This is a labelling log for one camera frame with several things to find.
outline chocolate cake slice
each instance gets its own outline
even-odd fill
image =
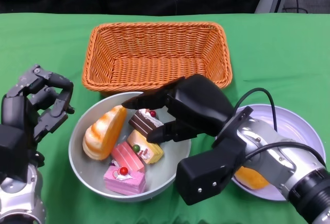
[[[139,131],[144,137],[146,137],[151,130],[163,125],[161,121],[155,117],[152,117],[148,109],[140,109],[135,112],[128,123]]]

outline gray bowl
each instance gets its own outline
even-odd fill
[[[82,146],[85,131],[105,112],[139,94],[141,94],[141,92],[120,93],[96,103],[79,119],[70,139],[69,159],[76,176],[92,191],[116,201],[137,202],[160,194],[173,183],[177,164],[183,158],[188,157],[190,152],[190,140],[165,142],[160,145],[164,151],[164,156],[153,165],[145,165],[146,190],[144,193],[125,196],[106,189],[103,175],[109,167],[111,158],[109,157],[104,161],[95,161],[85,155]],[[156,112],[159,120],[163,123],[174,120],[174,118],[167,113],[166,108],[158,109]],[[128,110],[126,121],[117,143],[125,141],[127,136],[133,131],[133,128],[128,124],[128,120],[134,113],[135,110]]]

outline white plate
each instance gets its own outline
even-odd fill
[[[271,126],[273,126],[273,115],[270,105],[252,104],[249,106],[253,109],[253,112],[251,113],[251,116],[253,118],[265,121]],[[244,108],[245,106],[240,107],[238,111],[243,110]],[[308,124],[308,122],[306,122],[303,118],[287,109],[278,106],[276,106],[275,109],[278,133],[282,136],[291,138],[297,142],[303,143],[314,148],[323,157],[325,161],[325,151],[323,143],[316,131]],[[232,178],[232,180],[239,187],[254,196],[273,201],[285,201],[285,198],[273,185],[268,185],[263,189],[253,190],[244,186],[235,178]]]

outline purple plate rim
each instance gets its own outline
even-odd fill
[[[249,105],[246,105],[246,106],[242,106],[242,107],[239,107],[238,110],[241,110],[247,106],[250,106],[253,108],[253,106],[267,106],[267,107],[271,107],[270,104],[249,104]],[[301,119],[303,122],[305,122],[309,128],[312,130],[312,132],[316,135],[317,139],[318,139],[318,142],[321,144],[321,148],[322,148],[322,154],[321,156],[323,157],[324,159],[324,162],[326,162],[326,155],[325,155],[325,149],[324,149],[324,145],[322,143],[322,140],[320,138],[320,136],[318,135],[318,133],[315,131],[315,129],[304,119],[302,118],[301,116],[299,116],[298,114],[288,110],[288,109],[285,109],[283,107],[280,107],[280,106],[275,106],[275,108],[277,109],[282,109],[283,111],[286,111],[296,117],[298,117],[299,119]],[[266,200],[270,200],[270,201],[286,201],[286,199],[281,195],[281,197],[279,197],[278,199],[274,199],[272,197],[268,197],[268,196],[265,196],[264,194],[260,194],[258,192],[258,190],[252,190],[250,188],[248,188],[247,186],[241,184],[236,178],[235,176],[232,178],[232,181],[237,185],[239,186],[241,189],[245,190],[246,192],[256,196],[256,197],[259,197],[259,198],[263,198],[263,199],[266,199]]]

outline pink cake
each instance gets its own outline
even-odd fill
[[[110,166],[104,174],[106,188],[124,195],[135,195],[145,190],[144,173],[128,171],[127,175],[120,175],[120,167]]]
[[[111,152],[112,157],[121,167],[127,167],[129,171],[144,173],[144,165],[127,142],[122,142]]]

